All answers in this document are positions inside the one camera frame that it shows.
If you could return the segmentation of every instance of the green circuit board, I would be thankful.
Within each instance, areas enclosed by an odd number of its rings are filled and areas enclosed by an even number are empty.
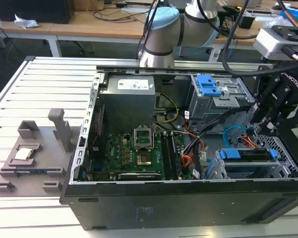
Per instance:
[[[181,134],[175,135],[175,143],[180,154],[184,148],[183,137]],[[148,137],[145,135],[137,136],[137,143],[147,143]],[[110,134],[107,138],[106,158],[99,166],[97,162],[91,160],[90,171],[93,172],[93,180],[108,180],[110,173],[158,173],[164,180],[162,146],[160,134],[154,134],[152,151],[136,151],[134,135],[130,134]],[[149,165],[140,165],[140,156],[150,157]]]

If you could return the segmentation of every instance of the white label sticker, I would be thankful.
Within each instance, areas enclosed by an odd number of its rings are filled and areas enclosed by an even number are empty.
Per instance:
[[[190,119],[190,112],[189,111],[184,111],[184,118],[187,120]]]
[[[30,171],[16,171],[18,174],[29,174]]]
[[[193,176],[196,177],[197,179],[200,179],[200,173],[196,171],[195,169],[192,172]]]
[[[218,87],[218,89],[219,89],[220,91],[228,91],[228,89],[227,89],[226,87]]]
[[[146,79],[120,79],[118,89],[149,90],[149,84]]]
[[[203,161],[207,160],[207,153],[204,151],[201,153],[201,160],[203,160]]]

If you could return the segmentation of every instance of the table leg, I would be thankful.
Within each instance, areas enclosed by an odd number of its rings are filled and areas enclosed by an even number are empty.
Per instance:
[[[48,40],[53,57],[62,57],[62,52],[58,40]]]
[[[92,46],[93,46],[93,53],[95,53],[95,42],[92,42]]]
[[[5,48],[5,43],[4,43],[2,37],[0,37],[0,48],[1,48],[1,49],[4,49],[4,48]]]
[[[221,47],[214,46],[213,49],[211,50],[210,57],[209,57],[209,62],[217,62],[218,58],[221,53]]]
[[[179,57],[184,56],[184,47],[180,46],[180,52],[179,52]]]

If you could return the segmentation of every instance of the blue cable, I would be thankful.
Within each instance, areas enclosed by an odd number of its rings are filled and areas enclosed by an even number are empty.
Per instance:
[[[244,127],[239,126],[239,125],[234,125],[234,126],[231,126],[231,127],[227,128],[227,129],[224,131],[224,133],[223,133],[223,140],[224,140],[225,146],[226,146],[227,148],[231,148],[231,146],[229,145],[229,143],[228,143],[228,141],[227,141],[227,139],[226,139],[226,133],[227,133],[229,130],[233,129],[233,128],[239,128],[239,129],[241,129],[241,130],[243,130],[243,131],[246,131],[246,129],[245,129]]]

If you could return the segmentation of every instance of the black computer case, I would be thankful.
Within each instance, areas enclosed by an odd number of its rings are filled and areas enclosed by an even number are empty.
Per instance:
[[[18,17],[41,22],[68,24],[74,15],[74,0],[0,0],[0,20]]]

